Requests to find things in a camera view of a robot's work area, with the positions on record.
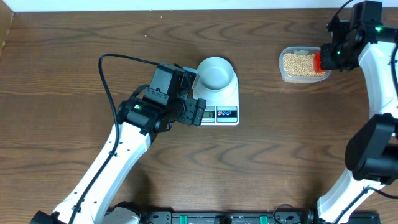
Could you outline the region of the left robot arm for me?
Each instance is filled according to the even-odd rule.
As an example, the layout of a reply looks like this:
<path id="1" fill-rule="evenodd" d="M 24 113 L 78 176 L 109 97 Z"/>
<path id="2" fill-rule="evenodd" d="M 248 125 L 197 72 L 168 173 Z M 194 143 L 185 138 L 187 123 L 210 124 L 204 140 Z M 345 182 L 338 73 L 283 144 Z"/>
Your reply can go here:
<path id="1" fill-rule="evenodd" d="M 189 97 L 199 76 L 196 70 L 157 64 L 150 85 L 140 86 L 113 109 L 115 124 L 107 143 L 71 194 L 51 214 L 38 211 L 38 223 L 139 223 L 141 216 L 126 207 L 108 207 L 124 179 L 159 133 L 174 122 L 201 124 L 206 101 Z"/>

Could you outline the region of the red plastic measuring scoop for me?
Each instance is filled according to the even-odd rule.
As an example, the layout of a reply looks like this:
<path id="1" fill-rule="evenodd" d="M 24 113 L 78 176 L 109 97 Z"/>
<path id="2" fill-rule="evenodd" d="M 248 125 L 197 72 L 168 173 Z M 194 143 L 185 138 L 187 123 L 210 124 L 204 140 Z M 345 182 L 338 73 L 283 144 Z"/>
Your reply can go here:
<path id="1" fill-rule="evenodd" d="M 323 73 L 325 72 L 324 70 L 322 70 L 321 65 L 320 65 L 320 52 L 317 52 L 314 56 L 313 59 L 313 67 L 314 67 L 314 71 L 316 73 Z"/>

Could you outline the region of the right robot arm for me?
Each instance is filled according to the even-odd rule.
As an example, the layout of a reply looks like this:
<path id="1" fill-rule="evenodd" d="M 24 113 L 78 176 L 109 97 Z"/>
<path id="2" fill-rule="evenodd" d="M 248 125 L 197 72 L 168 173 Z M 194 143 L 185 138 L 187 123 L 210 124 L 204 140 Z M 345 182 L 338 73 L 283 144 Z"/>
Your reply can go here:
<path id="1" fill-rule="evenodd" d="M 317 200 L 310 223 L 348 223 L 372 193 L 397 180 L 397 29 L 382 23 L 382 3 L 355 4 L 351 18 L 335 14 L 326 29 L 332 41 L 320 47 L 322 70 L 362 69 L 369 100 L 369 121 L 349 140 L 345 170 Z"/>

